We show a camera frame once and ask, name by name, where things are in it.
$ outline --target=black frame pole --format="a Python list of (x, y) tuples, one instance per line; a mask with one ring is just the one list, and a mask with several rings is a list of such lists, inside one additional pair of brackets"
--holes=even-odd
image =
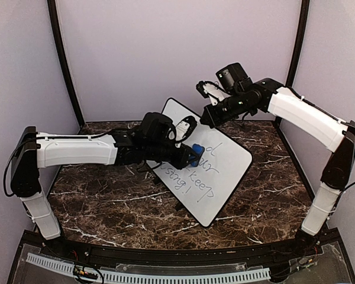
[[(289, 66), (288, 76), (285, 82), (285, 85), (287, 87), (292, 87), (293, 81), (295, 80), (295, 76), (298, 68), (298, 62), (300, 59), (300, 54), (302, 49), (302, 43), (304, 42), (306, 22), (308, 20), (308, 13), (309, 13), (309, 3), (310, 0), (301, 1), (301, 11), (300, 11), (300, 17), (298, 21), (295, 47), (293, 48), (291, 65)], [(275, 127), (280, 127), (281, 122), (282, 122), (281, 117), (276, 117)]]
[(66, 52), (64, 51), (64, 47), (63, 47), (62, 34), (60, 32), (58, 13), (57, 13), (55, 0), (47, 0), (47, 5), (49, 7), (51, 28), (53, 30), (54, 42), (57, 49), (60, 68), (62, 69), (64, 82), (67, 87), (67, 92), (69, 93), (69, 97), (71, 100), (72, 108), (75, 113), (76, 119), (79, 123), (79, 126), (82, 127), (85, 124), (84, 117), (79, 105), (78, 98), (76, 96), (75, 89), (73, 87), (70, 69), (67, 63)]

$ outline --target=wire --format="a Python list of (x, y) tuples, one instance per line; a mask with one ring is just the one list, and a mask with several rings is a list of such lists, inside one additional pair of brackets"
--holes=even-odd
[(211, 82), (211, 81), (205, 81), (204, 83), (205, 83), (205, 84), (213, 85), (213, 86), (215, 86), (217, 89), (219, 89), (220, 91), (226, 93), (227, 95), (230, 95), (228, 92), (226, 92), (223, 88), (221, 88), (221, 87), (220, 87), (219, 85), (217, 85), (216, 83), (213, 83), (213, 82)]
[(244, 113), (244, 115), (242, 116), (241, 125), (240, 125), (242, 128), (244, 128), (244, 118), (245, 118), (248, 114), (249, 114), (249, 112), (246, 111), (246, 112)]
[(49, 252), (51, 252), (54, 256), (56, 256), (57, 258), (59, 259), (63, 259), (63, 260), (66, 260), (68, 262), (74, 262), (74, 265), (76, 266), (77, 265), (80, 265), (83, 267), (89, 267), (89, 268), (92, 268), (94, 271), (96, 271), (98, 273), (98, 275), (100, 275), (100, 278), (101, 278), (101, 284), (104, 284), (104, 276), (103, 274), (101, 273), (100, 270), (98, 270), (97, 268), (95, 268), (93, 265), (90, 265), (90, 264), (86, 264), (86, 263), (82, 263), (82, 262), (79, 262), (79, 261), (73, 261), (73, 260), (70, 260), (66, 257), (63, 257), (63, 256), (60, 256), (58, 255), (57, 253), (55, 253), (45, 242), (43, 243), (45, 245), (45, 247), (47, 247), (47, 249), (49, 250)]
[[(348, 127), (351, 127), (353, 129), (355, 129), (355, 126), (352, 125), (352, 124), (349, 124), (347, 122), (344, 122), (344, 121), (340, 121), (339, 118), (333, 116), (332, 114), (330, 114), (329, 112), (327, 112), (326, 110), (320, 108), (319, 106), (316, 106), (315, 104), (313, 104), (312, 102), (308, 101), (307, 99), (305, 99), (303, 96), (300, 96), (292, 87), (288, 87), (287, 88), (296, 96), (298, 97), (299, 99), (301, 99), (303, 102), (307, 103), (308, 105), (314, 107), (315, 109), (323, 112), (324, 114), (328, 115), (329, 117), (331, 117), (332, 119), (336, 120), (337, 122), (339, 122), (340, 124), (343, 124), (345, 126), (348, 126)], [(343, 192), (346, 190), (346, 189), (349, 189), (350, 187), (354, 186), (355, 185), (355, 181), (349, 185), (347, 185)]]
[(283, 255), (283, 256), (289, 256), (289, 255), (293, 254), (292, 251), (270, 250), (269, 252), (270, 252), (270, 253), (279, 253), (279, 254), (281, 254), (281, 255)]
[(160, 162), (159, 164), (157, 164), (154, 167), (150, 167), (149, 169), (146, 170), (142, 170), (142, 168), (146, 165), (146, 160), (143, 160), (143, 164), (142, 166), (137, 168), (137, 172), (138, 173), (146, 173), (146, 172), (151, 172), (152, 170), (156, 170), (158, 167), (160, 167), (163, 164), (163, 162)]
[[(305, 268), (308, 268), (308, 265), (312, 265), (313, 262), (314, 262), (314, 259), (317, 257), (318, 255), (318, 249), (316, 247), (313, 247), (314, 251), (315, 251), (315, 256), (314, 257), (311, 257), (310, 259), (308, 259), (304, 264), (300, 264), (301, 260), (303, 260), (305, 258), (305, 255), (307, 253), (307, 251), (305, 251), (304, 255), (299, 259), (297, 260), (294, 264), (290, 265), (288, 268), (280, 271), (280, 272), (277, 272), (273, 275), (271, 275), (271, 277), (275, 277), (275, 278), (286, 278), (296, 272), (299, 272), (300, 270), (302, 269), (305, 269)], [(299, 264), (293, 271), (287, 273), (287, 274), (284, 274), (284, 275), (280, 275), (284, 272), (286, 272), (287, 270), (291, 270), (291, 268), (293, 268), (295, 265)]]
[(29, 143), (29, 142), (32, 142), (32, 141), (36, 141), (36, 140), (43, 140), (43, 139), (95, 139), (95, 138), (101, 138), (105, 135), (107, 135), (110, 131), (108, 132), (104, 132), (104, 133), (101, 133), (101, 134), (97, 134), (97, 135), (77, 135), (77, 136), (66, 136), (66, 135), (58, 135), (58, 136), (38, 136), (38, 137), (33, 137), (33, 138), (29, 138), (29, 139), (26, 139), (25, 141), (19, 143), (19, 145), (17, 145), (16, 149), (14, 149), (14, 151), (11, 153), (8, 161), (7, 161), (7, 165), (5, 166), (5, 169), (4, 169), (4, 175), (3, 175), (3, 181), (2, 181), (2, 184), (3, 184), (3, 189), (4, 189), (4, 194), (6, 197), (12, 197), (14, 196), (15, 193), (8, 193), (8, 190), (7, 190), (7, 174), (8, 174), (8, 169), (9, 169), (9, 166), (14, 158), (14, 156), (16, 155), (17, 151), (20, 150), (25, 144)]
[(181, 143), (181, 142), (184, 142), (185, 140), (187, 140), (189, 138), (189, 135), (185, 135), (183, 138), (181, 138), (180, 140), (178, 141), (175, 141), (175, 143)]

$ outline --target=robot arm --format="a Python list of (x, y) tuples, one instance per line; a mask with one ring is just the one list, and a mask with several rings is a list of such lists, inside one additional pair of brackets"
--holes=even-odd
[(212, 82), (201, 81), (196, 86), (204, 98), (211, 99), (204, 108), (202, 124), (213, 128), (243, 113), (254, 115), (259, 109), (290, 121), (332, 152), (317, 195), (296, 234), (299, 247), (311, 246), (348, 183), (355, 158), (355, 122), (346, 124), (275, 80), (253, 83), (239, 63), (221, 69), (216, 76), (223, 89)]
[(11, 159), (12, 192), (24, 203), (42, 236), (51, 240), (61, 235), (61, 229), (38, 180), (39, 168), (81, 163), (120, 166), (153, 160), (183, 169), (196, 165), (201, 157), (202, 151), (197, 153), (182, 143), (196, 126), (194, 117), (174, 126), (167, 116), (149, 112), (139, 126), (100, 135), (55, 135), (27, 127)]

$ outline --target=white wall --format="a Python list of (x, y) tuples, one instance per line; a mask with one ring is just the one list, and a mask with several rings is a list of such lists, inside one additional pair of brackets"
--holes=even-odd
[[(355, 0), (311, 1), (293, 87), (334, 115), (355, 120)], [(282, 127), (311, 185), (317, 188), (330, 153), (286, 121)], [(351, 180), (355, 180), (355, 165)], [(329, 225), (339, 228), (355, 270), (355, 186), (343, 195)]]
[[(18, 198), (6, 198), (2, 175), (28, 125), (76, 133), (46, 1), (0, 0), (0, 283), (6, 283), (22, 232), (33, 226)], [(48, 189), (56, 169), (41, 172)]]
[[(67, 58), (87, 121), (140, 120), (174, 97), (202, 113), (200, 80), (240, 62), (285, 82), (299, 0), (58, 0)], [(273, 119), (260, 114), (259, 119)]]

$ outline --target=marble surface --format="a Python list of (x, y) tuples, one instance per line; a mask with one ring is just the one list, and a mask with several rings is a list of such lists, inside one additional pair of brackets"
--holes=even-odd
[[(136, 122), (92, 122), (97, 134)], [(271, 122), (221, 127), (249, 149), (254, 163), (209, 228), (201, 227), (152, 173), (137, 165), (64, 166), (49, 201), (68, 239), (137, 249), (217, 249), (294, 237), (310, 198)]]

